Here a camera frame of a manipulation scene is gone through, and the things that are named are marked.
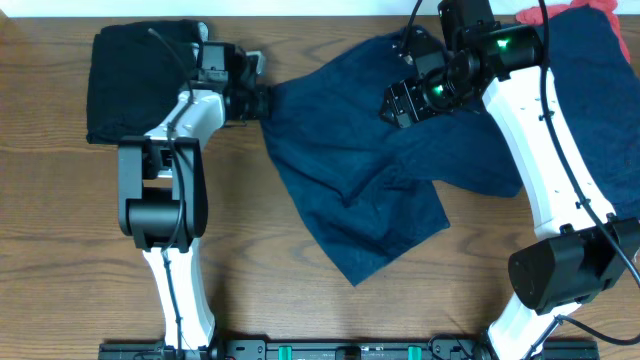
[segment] wood grain surface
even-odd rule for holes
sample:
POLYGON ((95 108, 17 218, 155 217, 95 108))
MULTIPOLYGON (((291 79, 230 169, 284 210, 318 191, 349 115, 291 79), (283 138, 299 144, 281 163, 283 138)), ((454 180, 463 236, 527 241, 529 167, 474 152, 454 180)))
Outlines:
MULTIPOLYGON (((85 141, 93 35, 136 20, 0 22, 0 358, 95 359, 105 340, 163 336, 151 271, 117 224, 116 149, 85 141)), ((265 51, 267 80, 276 83, 407 19, 203 20, 217 39, 265 51)), ((436 18, 417 22, 440 34, 436 18)), ((640 56, 640 19, 621 22, 632 57, 640 56)), ((640 61, 633 66, 638 72, 640 61)), ((451 229, 353 288, 304 227, 259 124, 217 133, 204 166, 204 283, 220 326, 231 332, 272 339, 472 336, 512 293, 508 256, 534 242, 524 194, 498 199, 437 183, 451 229)), ((639 306, 625 273, 575 317, 631 337, 640 329, 639 306)), ((585 337, 570 325, 556 335, 585 337)), ((604 359, 640 358, 637 347, 599 345, 604 359)))

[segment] wire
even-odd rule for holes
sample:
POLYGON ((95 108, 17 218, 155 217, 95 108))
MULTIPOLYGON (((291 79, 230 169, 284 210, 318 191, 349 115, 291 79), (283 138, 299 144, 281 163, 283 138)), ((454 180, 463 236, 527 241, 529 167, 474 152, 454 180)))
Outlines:
POLYGON ((406 54, 407 43, 409 42, 409 34, 411 33, 413 21, 416 19, 416 14, 418 13, 420 4, 422 4, 422 0, 416 1, 416 5, 413 7, 413 12, 411 12, 411 17, 409 18, 409 23, 407 24, 407 27, 404 28, 404 32, 402 33, 402 42, 400 43, 400 52, 402 54, 406 54))
POLYGON ((457 337, 455 337, 455 336, 453 336, 453 335, 451 335, 451 334, 436 334, 436 335, 434 335, 434 336, 429 340, 429 342, 427 343, 427 349, 428 349, 428 350, 430 350, 432 354, 434 354, 434 355, 435 355, 435 352, 433 351, 433 342, 434 342, 435 340, 437 340, 437 339, 441 339, 441 338, 443 338, 443 337, 449 338, 449 339, 451 339, 451 340, 455 340, 455 341, 458 343, 458 345, 460 345, 460 349, 462 350, 462 352, 464 353, 464 355, 467 357, 467 359, 473 360, 473 356, 471 356, 471 355, 467 352, 467 349, 465 349, 465 348, 464 348, 464 345, 462 345, 462 343, 460 342, 460 340, 459 340, 457 337))
POLYGON ((180 316, 180 309, 178 308, 178 301, 176 298, 175 287, 173 286, 173 278, 171 276, 171 261, 169 260, 168 250, 171 246, 175 244, 176 240, 178 239, 178 236, 180 234, 180 229, 184 229, 184 219, 185 219, 187 206, 186 206, 186 200, 185 200, 184 179, 182 177, 182 166, 180 165, 180 159, 178 158, 179 153, 176 150, 175 140, 172 138, 172 136, 176 130, 176 124, 178 123, 178 121, 180 121, 180 118, 182 118, 182 116, 187 112, 187 110, 189 110, 191 105, 194 103, 195 97, 193 93, 193 86, 191 86, 189 74, 186 70, 186 67, 184 66, 184 63, 182 62, 182 60, 180 60, 180 57, 178 56, 178 54, 176 54, 176 52, 167 43, 167 41, 160 34, 158 34, 154 29, 149 29, 148 32, 149 34, 153 35, 158 40, 160 40, 160 42, 169 50, 176 64, 182 70, 187 86, 189 87, 189 99, 187 100, 187 103, 180 109, 180 111, 178 111, 176 116, 173 119, 171 119, 169 124, 167 124, 167 144, 171 152, 171 158, 173 159, 172 165, 176 169, 175 180, 178 183, 178 191, 179 191, 178 201, 180 202, 180 205, 178 208, 178 217, 176 219, 176 226, 174 227, 173 232, 169 237, 169 241, 162 247, 162 250, 161 250, 164 269, 167 275, 167 285, 169 287, 169 296, 171 297, 171 304, 173 306, 173 311, 176 315, 177 341, 178 341, 176 356, 178 359, 182 359, 183 358, 182 339, 184 338, 184 336, 182 335, 182 317, 180 316))
POLYGON ((571 325, 574 325, 580 329, 582 329, 583 331, 586 331, 587 333, 597 337, 598 339, 604 341, 604 342, 608 342, 609 344, 613 344, 613 345, 618 345, 618 346, 631 346, 631 345, 637 345, 640 344, 640 334, 638 334, 636 337, 632 338, 632 339, 628 339, 628 340, 620 340, 620 339, 616 339, 616 338, 612 338, 610 336, 607 336, 599 331, 596 331, 590 327, 588 327, 587 325, 581 323, 578 320, 574 320, 568 316, 564 316, 564 315, 557 315, 556 319, 558 320, 558 322, 562 325, 563 321, 566 321, 568 323, 570 323, 571 325))
POLYGON ((545 340, 547 340, 547 338, 549 337, 549 335, 551 335, 552 332, 554 332, 556 330, 556 328, 560 325, 560 320, 556 317, 553 319, 553 322, 551 322, 551 324, 549 324, 549 326, 547 327, 547 329, 542 333, 542 335, 540 335, 540 338, 538 338, 538 340, 536 340, 536 342, 531 345, 531 347, 529 348, 529 351, 527 351, 526 355, 524 356, 524 360, 529 360, 531 359, 531 356, 533 355, 533 353, 536 351, 536 349, 538 348, 538 346, 542 345, 542 343, 545 342, 545 340))
POLYGON ((162 35, 158 34, 158 32, 155 31, 152 28, 149 28, 147 31, 149 32, 149 34, 155 36, 158 40, 160 40, 162 45, 164 45, 164 47, 166 47, 167 50, 169 50, 169 53, 173 57, 173 60, 177 63, 178 67, 180 68, 180 71, 182 71, 182 75, 184 76, 185 80, 187 81, 187 86, 189 87, 189 102, 193 102, 193 99, 195 99, 195 97, 193 96, 193 86, 191 86, 191 81, 189 81, 189 79, 191 77, 189 76, 189 73, 187 72, 187 67, 184 66, 184 63, 182 62, 182 59, 180 59, 178 54, 176 54, 176 52, 167 43, 167 41, 162 37, 162 35))

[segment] dark blue towel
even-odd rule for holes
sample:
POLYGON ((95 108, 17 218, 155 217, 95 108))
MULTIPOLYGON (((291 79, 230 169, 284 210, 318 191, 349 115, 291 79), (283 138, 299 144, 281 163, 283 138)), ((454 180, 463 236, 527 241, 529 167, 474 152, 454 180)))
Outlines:
MULTIPOLYGON (((432 180, 503 197, 522 187, 486 113, 458 111, 408 129, 379 119, 385 88, 415 75, 392 49, 398 35, 365 41, 278 85, 273 115, 262 121, 300 216, 353 285, 449 227, 432 180)), ((640 214, 640 83, 607 18, 590 8, 555 17, 550 57, 594 179, 621 216, 640 214)))

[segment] folded black cloth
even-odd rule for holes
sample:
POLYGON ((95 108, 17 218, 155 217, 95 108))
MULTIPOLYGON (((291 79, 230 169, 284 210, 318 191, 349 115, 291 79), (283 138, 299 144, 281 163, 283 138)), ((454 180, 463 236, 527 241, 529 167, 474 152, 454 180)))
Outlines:
MULTIPOLYGON (((514 196, 522 187, 491 116, 457 111, 408 129, 382 122, 384 90, 415 75, 392 45, 365 41, 273 89, 269 155, 311 234, 356 285, 449 227, 433 180, 514 196)), ((590 8, 551 20, 551 67, 587 167, 618 214, 640 214, 640 83, 607 18, 590 8)))
POLYGON ((178 102, 184 73, 155 29, 173 47, 187 71, 196 67, 193 43, 202 43, 196 21, 146 21, 108 26, 93 40, 87 92, 87 141, 115 144, 125 135, 153 129, 178 102))

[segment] black cable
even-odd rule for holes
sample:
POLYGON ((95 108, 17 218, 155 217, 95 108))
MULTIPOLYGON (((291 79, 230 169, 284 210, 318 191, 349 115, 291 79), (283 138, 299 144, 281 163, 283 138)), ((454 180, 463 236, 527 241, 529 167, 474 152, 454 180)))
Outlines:
POLYGON ((178 113, 176 114, 176 116, 171 119, 171 121, 169 122, 169 124, 167 124, 167 144, 169 146, 169 150, 171 152, 171 158, 173 159, 173 165, 175 166, 176 169, 176 176, 175 176, 175 181, 178 182, 178 201, 180 202, 179 208, 178 208, 178 218, 176 219, 176 226, 173 229, 173 232, 171 234, 171 236, 169 237, 169 241, 162 247, 162 259, 164 262, 164 269, 167 275, 167 285, 169 287, 169 296, 171 297, 171 304, 173 306, 173 311, 176 314, 176 325, 177 325, 177 341, 178 341, 178 348, 176 349, 176 355, 178 359, 182 359, 183 358, 183 352, 182 352, 182 317, 180 316, 180 309, 178 308, 178 302, 176 299, 176 293, 175 293, 175 288, 173 286, 173 278, 171 276, 171 261, 169 260, 169 255, 167 253, 167 250, 173 246, 178 238, 178 235, 180 233, 180 229, 184 229, 184 219, 185 219, 185 213, 186 213, 186 200, 185 200, 185 190, 184 190, 184 179, 182 177, 182 166, 180 165, 180 159, 178 158, 179 154, 178 151, 176 150, 175 147, 175 140, 172 138, 173 133, 175 132, 176 129, 176 124, 178 123, 178 121, 180 121, 180 118, 182 118, 182 116, 187 112, 187 110, 191 107, 191 105, 194 102, 194 93, 193 93, 193 87, 191 86, 191 81, 190 81, 190 77, 189 74, 186 70, 186 67, 184 66, 184 63, 182 62, 182 60, 180 60, 180 57, 178 56, 178 54, 176 54, 176 52, 173 50, 173 48, 165 41, 165 39, 158 34, 154 29, 149 29, 149 34, 153 35, 154 37, 156 37, 158 40, 160 40, 160 42, 169 50, 169 52, 171 53, 171 55, 173 56, 173 59, 175 60, 176 64, 178 65, 178 67, 182 70, 185 81, 187 83, 187 86, 189 87, 189 99, 187 100, 187 103, 180 109, 180 111, 178 111, 178 113))
POLYGON ((631 259, 627 257, 624 253, 618 242, 609 234, 607 229, 604 227, 604 224, 596 213, 591 208, 590 200, 586 198, 580 185, 578 184, 578 180, 576 179, 571 167, 569 166, 569 162, 567 161, 564 152, 562 151, 562 146, 560 145, 560 140, 558 140, 558 135, 556 134, 556 130, 553 126, 553 122, 551 121, 551 113, 549 111, 549 103, 547 102, 547 72, 549 70, 549 15, 547 13, 547 7, 544 0, 538 0, 540 4, 540 10, 542 11, 542 19, 544 26, 544 39, 542 41, 542 66, 540 70, 540 102, 542 104, 542 115, 544 116, 545 123, 547 124, 547 129, 549 129, 549 135, 551 136, 551 141, 553 142, 553 146, 556 149, 556 153, 558 154, 558 158, 560 159, 560 163, 564 168, 564 171, 567 173, 567 177, 571 182, 571 186, 575 191, 576 195, 578 195, 578 201, 580 206, 584 207, 584 210, 589 214, 589 217, 596 224, 596 227, 602 232, 604 237, 607 239, 607 242, 614 249, 616 254, 620 257, 624 265, 629 269, 633 279, 636 281, 636 284, 640 288, 640 274, 638 273, 638 269, 633 265, 631 259))
POLYGON ((465 348, 464 348, 464 345, 462 345, 462 343, 460 342, 460 340, 459 340, 457 337, 455 337, 455 336, 453 336, 453 335, 451 335, 451 334, 436 334, 436 335, 434 335, 434 336, 429 340, 429 342, 427 343, 427 349, 428 349, 428 350, 430 350, 430 351, 431 351, 431 353, 432 353, 433 355, 435 355, 435 351, 433 351, 433 342, 434 342, 435 340, 437 340, 437 339, 441 339, 441 338, 443 338, 443 337, 449 338, 449 339, 451 339, 451 340, 455 340, 455 341, 458 343, 458 345, 460 345, 460 349, 462 350, 462 352, 464 353, 464 355, 467 357, 467 359, 469 359, 469 360, 473 360, 473 356, 471 356, 471 355, 467 352, 467 349, 465 349, 465 348))
POLYGON ((178 67, 180 68, 180 71, 182 71, 182 75, 184 76, 185 80, 187 81, 187 86, 189 87, 189 102, 193 102, 193 99, 195 99, 195 97, 193 96, 193 86, 191 86, 191 81, 190 81, 191 77, 189 76, 189 73, 187 72, 187 67, 184 66, 184 63, 180 59, 180 56, 178 56, 178 54, 176 54, 176 52, 173 50, 173 48, 167 43, 167 41, 162 37, 162 35, 158 34, 157 31, 155 31, 154 29, 151 29, 151 28, 149 30, 147 30, 147 31, 149 32, 149 34, 155 36, 158 40, 160 40, 162 45, 164 45, 164 47, 166 47, 167 50, 169 50, 169 53, 173 57, 173 60, 177 63, 178 67))
POLYGON ((527 351, 527 353, 525 354, 523 360, 531 359, 531 356, 536 351, 538 346, 542 345, 542 343, 544 343, 545 340, 547 340, 547 338, 551 335, 552 332, 554 332, 556 330, 556 328, 559 325, 560 325, 560 320, 558 318, 554 318, 553 322, 551 322, 551 324, 549 324, 549 326, 542 333, 542 335, 540 335, 540 338, 538 340, 536 340, 536 342, 533 345, 531 345, 531 347, 529 348, 529 351, 527 351))
POLYGON ((422 4, 422 0, 416 1, 416 6, 413 7, 413 12, 411 12, 411 17, 409 18, 409 23, 407 27, 404 29, 402 33, 402 42, 400 43, 400 52, 401 54, 407 54, 407 43, 409 42, 409 35, 411 34, 411 28, 413 27, 413 21, 416 18, 416 14, 418 13, 418 9, 420 8, 420 4, 422 4))
POLYGON ((610 336, 607 336, 599 331, 596 331, 590 327, 588 327, 587 325, 581 323, 578 320, 574 320, 568 316, 564 316, 564 315, 557 315, 556 319, 559 321, 559 323, 562 323, 562 321, 566 321, 568 323, 570 323, 571 325, 574 325, 580 329, 582 329, 583 331, 586 331, 587 333, 591 334, 592 336, 597 337, 598 339, 604 341, 604 342, 608 342, 609 344, 613 344, 613 345, 618 345, 618 346, 631 346, 631 345, 637 345, 640 344, 640 334, 638 334, 636 337, 632 338, 632 339, 628 339, 628 340, 620 340, 620 339, 616 339, 616 338, 612 338, 610 336))

